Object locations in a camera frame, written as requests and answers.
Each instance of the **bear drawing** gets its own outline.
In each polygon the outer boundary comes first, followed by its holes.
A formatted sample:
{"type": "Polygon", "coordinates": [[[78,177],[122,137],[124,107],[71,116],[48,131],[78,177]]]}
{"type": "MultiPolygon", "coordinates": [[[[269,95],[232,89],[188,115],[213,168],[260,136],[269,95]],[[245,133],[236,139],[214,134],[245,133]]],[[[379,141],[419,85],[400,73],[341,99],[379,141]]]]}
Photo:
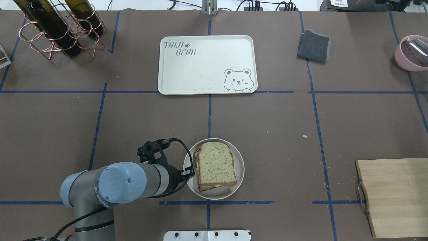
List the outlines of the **bear drawing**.
{"type": "Polygon", "coordinates": [[[249,69],[242,71],[226,69],[224,74],[226,75],[226,80],[223,85],[227,92],[250,92],[251,88],[254,87],[254,82],[250,77],[251,70],[249,69]]]}

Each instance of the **white plastic object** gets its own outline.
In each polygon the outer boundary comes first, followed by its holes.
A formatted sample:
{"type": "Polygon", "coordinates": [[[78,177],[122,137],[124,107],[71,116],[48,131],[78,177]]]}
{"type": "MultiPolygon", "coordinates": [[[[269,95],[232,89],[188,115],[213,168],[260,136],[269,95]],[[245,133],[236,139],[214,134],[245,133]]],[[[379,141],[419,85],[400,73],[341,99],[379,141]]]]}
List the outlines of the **white plastic object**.
{"type": "Polygon", "coordinates": [[[251,241],[249,230],[168,231],[163,241],[251,241]]]}
{"type": "Polygon", "coordinates": [[[0,69],[10,65],[10,59],[4,51],[3,46],[0,44],[0,69]]]}
{"type": "Polygon", "coordinates": [[[250,36],[169,36],[160,42],[161,94],[252,93],[257,87],[250,36]]]}
{"type": "MultiPolygon", "coordinates": [[[[205,199],[219,200],[219,199],[227,198],[233,193],[235,193],[236,190],[238,190],[238,188],[241,186],[241,183],[244,179],[244,174],[245,174],[244,160],[242,158],[241,153],[238,151],[238,149],[234,145],[232,145],[228,141],[225,141],[223,139],[218,139],[218,138],[208,138],[205,140],[201,140],[198,143],[196,143],[194,146],[192,146],[192,148],[189,150],[190,154],[192,155],[192,158],[195,150],[206,142],[221,142],[230,147],[230,152],[233,155],[233,171],[235,172],[236,181],[238,183],[234,186],[216,187],[211,190],[200,192],[198,189],[198,177],[195,175],[187,182],[187,185],[196,195],[203,197],[205,199]]],[[[186,155],[184,159],[183,169],[188,166],[190,166],[190,159],[189,159],[189,155],[186,155]]]]}

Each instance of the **white label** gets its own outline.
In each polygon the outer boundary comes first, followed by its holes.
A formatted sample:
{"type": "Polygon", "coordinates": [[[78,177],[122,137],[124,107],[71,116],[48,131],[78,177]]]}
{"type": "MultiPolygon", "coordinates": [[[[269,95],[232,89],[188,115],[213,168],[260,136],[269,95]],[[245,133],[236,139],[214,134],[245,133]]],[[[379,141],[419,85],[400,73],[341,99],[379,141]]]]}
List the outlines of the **white label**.
{"type": "Polygon", "coordinates": [[[347,8],[348,7],[348,0],[330,0],[331,5],[347,8]]]}

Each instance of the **white plate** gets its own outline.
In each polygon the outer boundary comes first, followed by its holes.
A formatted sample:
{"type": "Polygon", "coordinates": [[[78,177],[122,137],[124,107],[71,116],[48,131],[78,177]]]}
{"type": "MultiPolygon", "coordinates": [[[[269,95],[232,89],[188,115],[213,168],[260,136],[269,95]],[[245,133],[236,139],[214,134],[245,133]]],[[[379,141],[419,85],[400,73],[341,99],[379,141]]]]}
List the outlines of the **white plate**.
{"type": "MultiPolygon", "coordinates": [[[[198,189],[198,177],[193,176],[188,182],[187,185],[190,187],[190,189],[196,193],[196,195],[203,197],[205,199],[210,200],[219,200],[227,198],[228,196],[232,195],[238,188],[240,187],[242,180],[244,179],[244,173],[245,173],[245,166],[244,166],[244,160],[242,159],[241,154],[239,153],[238,149],[234,145],[232,145],[230,142],[225,141],[223,139],[218,138],[209,138],[202,140],[198,143],[196,143],[192,148],[190,148],[190,154],[192,155],[197,148],[199,148],[202,144],[206,142],[221,142],[230,147],[230,152],[233,155],[233,171],[235,172],[236,181],[238,182],[234,186],[225,186],[225,187],[217,187],[208,191],[200,192],[198,189]]],[[[183,169],[190,166],[190,159],[189,155],[186,155],[184,159],[183,169]]]]}
{"type": "Polygon", "coordinates": [[[160,42],[161,94],[252,93],[257,86],[250,36],[169,36],[160,42]]]}

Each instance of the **dark green glass bottle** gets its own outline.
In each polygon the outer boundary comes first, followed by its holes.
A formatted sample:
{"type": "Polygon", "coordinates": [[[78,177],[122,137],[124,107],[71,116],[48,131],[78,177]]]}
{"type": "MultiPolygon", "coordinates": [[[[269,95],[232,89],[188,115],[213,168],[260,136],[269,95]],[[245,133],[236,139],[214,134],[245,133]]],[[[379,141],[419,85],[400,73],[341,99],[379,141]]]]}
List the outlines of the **dark green glass bottle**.
{"type": "Polygon", "coordinates": [[[48,0],[27,0],[28,12],[63,52],[72,57],[80,52],[76,39],[48,0]]]}
{"type": "MultiPolygon", "coordinates": [[[[90,30],[92,25],[92,28],[94,28],[94,31],[99,36],[103,34],[103,26],[101,26],[101,22],[94,14],[94,10],[92,9],[91,4],[88,2],[88,0],[65,0],[65,2],[67,3],[71,12],[76,16],[76,18],[86,20],[80,21],[80,25],[84,30],[90,30]]],[[[96,34],[94,34],[93,32],[91,32],[89,36],[92,38],[97,37],[96,34]]]]}
{"type": "MultiPolygon", "coordinates": [[[[32,22],[35,22],[35,19],[28,12],[27,0],[13,0],[13,1],[16,3],[16,5],[18,5],[18,7],[21,9],[21,11],[24,12],[24,14],[25,14],[25,16],[27,17],[28,20],[30,20],[32,22]]],[[[35,23],[34,26],[37,28],[37,30],[39,32],[43,31],[39,24],[35,23]]]]}

